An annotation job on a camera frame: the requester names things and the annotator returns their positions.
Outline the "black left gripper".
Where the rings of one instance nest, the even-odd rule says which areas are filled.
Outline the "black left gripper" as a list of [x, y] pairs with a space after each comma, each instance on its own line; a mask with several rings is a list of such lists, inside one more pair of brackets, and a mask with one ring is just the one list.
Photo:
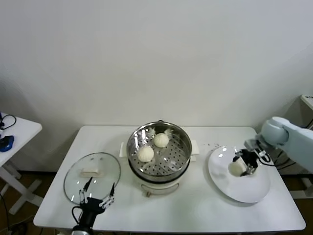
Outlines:
[[104, 213], [114, 202], [115, 183], [113, 183], [109, 195], [104, 200], [87, 197], [87, 190], [92, 180], [93, 177], [90, 177], [84, 187], [79, 190], [80, 208], [82, 210], [80, 225], [93, 225], [97, 215]]

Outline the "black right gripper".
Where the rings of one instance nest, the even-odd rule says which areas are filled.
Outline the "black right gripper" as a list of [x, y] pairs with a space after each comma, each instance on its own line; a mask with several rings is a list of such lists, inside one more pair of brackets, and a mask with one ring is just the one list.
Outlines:
[[249, 176], [253, 175], [259, 166], [259, 163], [269, 164], [270, 163], [270, 156], [267, 152], [257, 147], [249, 151], [248, 149], [241, 149], [240, 152], [235, 152], [235, 156], [233, 158], [233, 162], [238, 161], [240, 158], [243, 159], [245, 164], [247, 165], [246, 171], [244, 171], [240, 176]]

